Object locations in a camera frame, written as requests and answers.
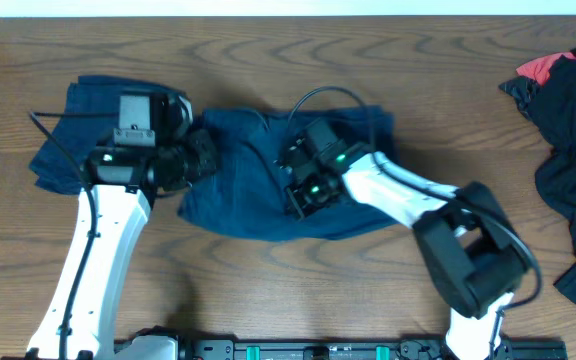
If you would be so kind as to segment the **dark blue shorts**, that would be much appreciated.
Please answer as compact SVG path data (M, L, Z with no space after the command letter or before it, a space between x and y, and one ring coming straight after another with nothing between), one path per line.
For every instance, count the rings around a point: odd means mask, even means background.
M348 197L304 220L290 214L284 189L290 175L276 161L285 136L327 119L342 136L366 140L375 123L377 147L392 161L394 117L379 105L321 111L262 113L253 109L207 108L200 117L220 155L218 171L193 185L177 211L186 222L231 237L269 242L299 238L342 240L393 225L381 211Z

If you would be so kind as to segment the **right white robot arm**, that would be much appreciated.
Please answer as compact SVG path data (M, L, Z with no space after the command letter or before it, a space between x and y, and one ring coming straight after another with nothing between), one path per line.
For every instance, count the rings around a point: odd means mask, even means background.
M279 164L292 174L285 192L299 219L347 196L410 229L436 290L451 308L448 354L496 357L505 313L520 304L516 290L527 272L541 270L489 188L425 179L379 151L374 132L366 142L352 140L323 120L290 137Z

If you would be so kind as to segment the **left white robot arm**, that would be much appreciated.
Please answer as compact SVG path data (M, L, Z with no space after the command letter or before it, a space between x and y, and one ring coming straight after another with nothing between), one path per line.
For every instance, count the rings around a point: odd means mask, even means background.
M115 325L131 257L160 191L193 186L217 170L208 132L193 129L190 101L130 89L119 97L108 142L77 162L52 133L81 191L76 227L49 308L27 359L191 359L191 341L154 326L117 343Z

